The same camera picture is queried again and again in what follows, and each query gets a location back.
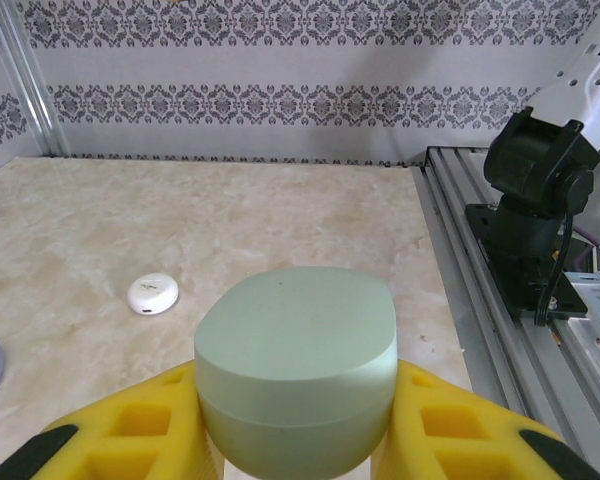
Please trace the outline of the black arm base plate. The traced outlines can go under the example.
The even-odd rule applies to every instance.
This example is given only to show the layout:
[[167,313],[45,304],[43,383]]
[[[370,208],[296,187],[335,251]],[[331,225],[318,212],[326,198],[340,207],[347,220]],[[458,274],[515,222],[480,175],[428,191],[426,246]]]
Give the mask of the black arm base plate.
[[561,219],[507,198],[497,205],[468,204],[465,215],[513,320],[531,318],[544,326],[587,313],[565,276],[567,261],[575,257],[571,247],[584,247],[582,241],[571,240],[571,216],[561,232]]

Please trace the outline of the white earbud charging case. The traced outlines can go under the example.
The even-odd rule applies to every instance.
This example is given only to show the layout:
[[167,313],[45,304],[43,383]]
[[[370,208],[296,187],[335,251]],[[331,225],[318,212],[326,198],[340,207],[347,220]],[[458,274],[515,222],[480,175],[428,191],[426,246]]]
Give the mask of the white earbud charging case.
[[176,280],[163,273],[137,278],[129,287],[126,299],[132,311],[140,315],[157,315],[173,307],[179,298]]

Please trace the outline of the green earbud charging case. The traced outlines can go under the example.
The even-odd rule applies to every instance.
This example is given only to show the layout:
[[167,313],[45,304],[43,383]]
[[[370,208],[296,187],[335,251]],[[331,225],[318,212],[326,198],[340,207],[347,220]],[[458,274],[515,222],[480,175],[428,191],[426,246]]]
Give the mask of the green earbud charging case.
[[194,357],[204,423],[229,462],[260,480],[332,480],[364,462],[388,426],[392,296],[345,268],[257,274],[205,315]]

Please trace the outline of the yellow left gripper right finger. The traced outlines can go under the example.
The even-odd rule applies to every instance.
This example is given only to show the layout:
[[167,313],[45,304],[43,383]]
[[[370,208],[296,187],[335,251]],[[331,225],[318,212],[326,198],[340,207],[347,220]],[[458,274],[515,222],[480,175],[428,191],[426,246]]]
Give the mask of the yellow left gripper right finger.
[[387,403],[372,480],[600,480],[556,432],[404,360],[372,377]]

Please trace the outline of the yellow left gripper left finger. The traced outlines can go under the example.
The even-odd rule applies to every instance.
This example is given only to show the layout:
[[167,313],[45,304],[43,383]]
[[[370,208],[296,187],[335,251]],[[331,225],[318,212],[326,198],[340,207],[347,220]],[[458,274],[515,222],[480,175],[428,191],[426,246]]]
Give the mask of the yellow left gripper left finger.
[[0,464],[0,480],[215,480],[194,362],[54,421]]

